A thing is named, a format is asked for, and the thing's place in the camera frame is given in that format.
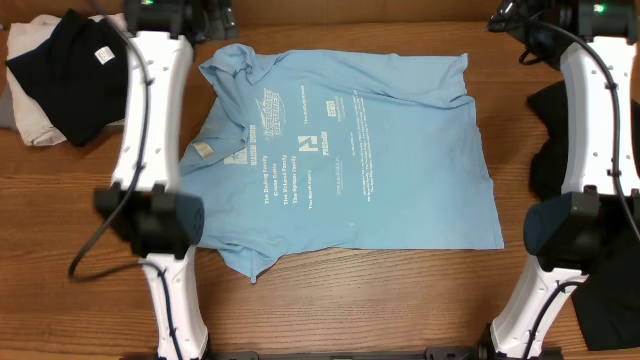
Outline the light blue printed t-shirt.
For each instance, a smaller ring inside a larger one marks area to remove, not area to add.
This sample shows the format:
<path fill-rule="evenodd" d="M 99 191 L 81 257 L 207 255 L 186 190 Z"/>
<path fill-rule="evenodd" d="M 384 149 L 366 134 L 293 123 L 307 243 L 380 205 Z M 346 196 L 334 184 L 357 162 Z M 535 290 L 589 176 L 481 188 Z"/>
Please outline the light blue printed t-shirt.
<path fill-rule="evenodd" d="M 216 100 L 180 162 L 203 248 L 256 279 L 325 248 L 504 245 L 466 55 L 219 49 Z"/>

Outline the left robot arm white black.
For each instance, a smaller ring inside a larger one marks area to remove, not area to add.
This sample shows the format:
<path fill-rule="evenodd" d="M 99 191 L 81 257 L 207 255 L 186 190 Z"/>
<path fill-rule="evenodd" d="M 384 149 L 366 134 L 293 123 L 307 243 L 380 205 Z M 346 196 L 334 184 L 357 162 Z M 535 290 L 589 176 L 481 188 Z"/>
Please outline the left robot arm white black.
<path fill-rule="evenodd" d="M 112 229 L 145 274 L 158 328 L 155 358 L 210 359 L 195 276 L 204 208 L 180 189 L 179 136 L 194 48 L 237 36 L 235 14 L 229 1 L 127 1 L 124 17 L 124 133 L 111 184 L 94 193 L 104 219 L 96 233 Z"/>

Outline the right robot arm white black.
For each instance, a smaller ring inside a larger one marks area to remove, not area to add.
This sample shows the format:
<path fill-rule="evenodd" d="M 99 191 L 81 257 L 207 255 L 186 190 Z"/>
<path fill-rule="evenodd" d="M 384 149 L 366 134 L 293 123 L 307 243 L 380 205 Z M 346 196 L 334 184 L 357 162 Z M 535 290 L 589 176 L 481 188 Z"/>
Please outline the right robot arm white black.
<path fill-rule="evenodd" d="M 639 41 L 633 1 L 505 1 L 488 23 L 559 69 L 568 157 L 559 196 L 532 206 L 524 270 L 472 359 L 559 359 L 543 341 L 564 303 L 621 232 L 639 232 L 631 75 Z"/>

